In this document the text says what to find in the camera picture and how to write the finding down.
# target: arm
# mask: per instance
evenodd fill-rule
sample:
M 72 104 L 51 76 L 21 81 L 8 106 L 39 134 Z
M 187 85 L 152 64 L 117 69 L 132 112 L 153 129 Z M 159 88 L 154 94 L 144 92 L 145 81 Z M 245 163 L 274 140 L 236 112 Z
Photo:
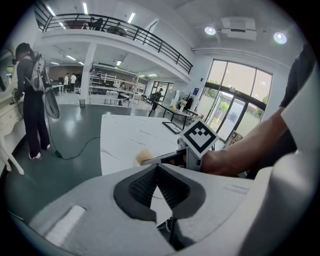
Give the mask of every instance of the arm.
M 26 70 L 24 66 L 22 65 L 21 62 L 19 62 L 17 68 L 16 68 L 16 74 L 17 74 L 17 79 L 18 79 L 18 90 L 15 93 L 15 97 L 17 99 L 20 99 L 22 96 L 22 93 L 25 90 L 25 73 Z
M 248 135 L 220 151 L 208 151 L 202 159 L 202 171 L 234 176 L 248 171 L 277 142 L 287 126 L 281 117 L 283 107 L 259 123 Z

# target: white column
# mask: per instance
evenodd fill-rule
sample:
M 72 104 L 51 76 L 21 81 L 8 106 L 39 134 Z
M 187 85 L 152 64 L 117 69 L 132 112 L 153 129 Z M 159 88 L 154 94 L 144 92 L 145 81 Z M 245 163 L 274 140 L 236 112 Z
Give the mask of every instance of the white column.
M 88 103 L 89 96 L 89 81 L 90 81 L 90 69 L 94 61 L 94 56 L 97 48 L 97 43 L 91 42 L 86 52 L 83 71 L 82 71 L 82 80 L 81 80 L 81 99 L 85 99 L 85 103 Z

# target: ceiling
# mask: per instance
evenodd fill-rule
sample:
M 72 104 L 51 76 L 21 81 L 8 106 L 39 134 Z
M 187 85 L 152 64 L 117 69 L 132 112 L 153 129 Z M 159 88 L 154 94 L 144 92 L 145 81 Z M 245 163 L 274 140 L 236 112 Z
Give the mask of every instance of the ceiling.
M 62 42 L 35 46 L 33 50 L 41 53 L 47 63 L 55 62 L 64 66 L 81 66 L 78 62 L 85 62 L 88 47 L 89 43 L 87 42 Z M 66 55 L 70 55 L 76 60 L 71 60 Z M 119 69 L 134 73 L 140 72 L 141 75 L 156 74 L 159 78 L 172 78 L 179 81 L 173 73 L 156 63 L 131 52 L 107 45 L 97 45 L 93 61 L 97 64 L 112 67 L 117 67 L 117 61 L 122 61 Z
M 136 13 L 132 24 L 146 28 L 160 19 L 180 35 L 191 48 L 228 48 L 249 51 L 290 66 L 305 40 L 295 24 L 270 0 L 46 0 L 56 14 L 88 12 L 127 21 Z M 243 17 L 253 20 L 256 36 L 252 40 L 230 38 L 221 32 L 223 18 Z M 205 27 L 217 30 L 205 33 Z M 273 40 L 283 32 L 288 41 L 279 45 Z
M 135 13 L 132 24 L 146 28 L 155 15 L 147 9 L 132 2 L 118 0 L 45 0 L 53 12 L 58 14 L 84 13 L 83 3 L 87 4 L 89 14 L 103 15 L 128 21 L 131 13 Z
M 289 37 L 300 35 L 293 20 L 270 0 L 45 0 L 55 14 L 88 12 L 118 18 L 124 21 L 136 13 L 132 24 L 146 28 L 155 19 L 161 19 L 190 44 L 198 48 L 203 43 L 233 40 L 218 32 L 205 33 L 205 27 L 223 28 L 222 18 L 246 17 L 255 21 L 257 40 L 266 32 L 285 32 Z

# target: black table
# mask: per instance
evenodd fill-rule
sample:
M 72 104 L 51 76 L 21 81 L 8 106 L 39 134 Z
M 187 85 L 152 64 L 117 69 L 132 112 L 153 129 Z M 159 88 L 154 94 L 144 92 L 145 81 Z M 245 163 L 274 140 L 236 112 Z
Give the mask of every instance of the black table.
M 155 101 L 154 103 L 157 104 L 158 106 L 164 108 L 163 117 L 165 117 L 166 111 L 172 113 L 172 117 L 171 117 L 171 120 L 170 120 L 171 122 L 172 122 L 172 120 L 174 119 L 174 116 L 175 116 L 175 115 L 185 117 L 185 118 L 184 118 L 184 123 L 183 123 L 182 130 L 185 128 L 187 118 L 189 118 L 190 115 L 188 115 L 188 114 L 186 114 L 186 113 L 183 113 L 183 112 L 181 112 L 181 111 L 179 111 L 179 110 L 177 110 L 177 109 L 175 110 L 175 109 L 173 109 L 172 107 L 170 107 L 169 105 L 163 105 L 162 103 L 157 102 L 157 101 Z

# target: hand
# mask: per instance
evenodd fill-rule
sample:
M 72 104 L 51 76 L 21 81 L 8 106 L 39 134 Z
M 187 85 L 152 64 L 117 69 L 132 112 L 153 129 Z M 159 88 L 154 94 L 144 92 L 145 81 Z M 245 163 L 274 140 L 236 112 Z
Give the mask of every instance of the hand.
M 202 157 L 200 170 L 207 174 L 234 176 L 237 173 L 233 170 L 231 162 L 232 159 L 225 150 L 209 150 Z

